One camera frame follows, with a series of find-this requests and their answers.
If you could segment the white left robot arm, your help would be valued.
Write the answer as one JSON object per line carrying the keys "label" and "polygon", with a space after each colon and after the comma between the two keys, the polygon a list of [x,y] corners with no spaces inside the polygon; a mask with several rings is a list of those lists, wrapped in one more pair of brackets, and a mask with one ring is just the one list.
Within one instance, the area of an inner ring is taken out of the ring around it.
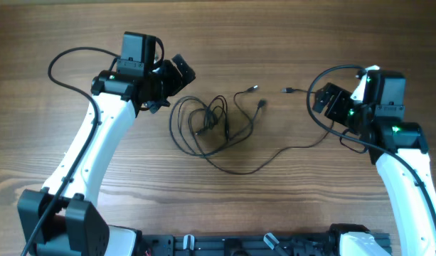
{"label": "white left robot arm", "polygon": [[126,32],[122,52],[92,80],[87,114],[63,160],[41,189],[26,189],[17,210],[24,255],[152,255],[142,232],[106,223],[100,187],[117,145],[141,111],[157,112],[196,75],[160,38]]}

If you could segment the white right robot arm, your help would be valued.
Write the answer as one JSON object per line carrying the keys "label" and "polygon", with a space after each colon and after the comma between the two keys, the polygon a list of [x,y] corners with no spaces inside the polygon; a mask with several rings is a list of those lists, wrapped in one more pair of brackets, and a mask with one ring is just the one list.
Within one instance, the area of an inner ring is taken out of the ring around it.
{"label": "white right robot arm", "polygon": [[388,192],[404,255],[436,255],[436,191],[421,126],[404,122],[406,79],[374,65],[355,66],[358,87],[307,90],[309,116],[341,140],[361,144]]}

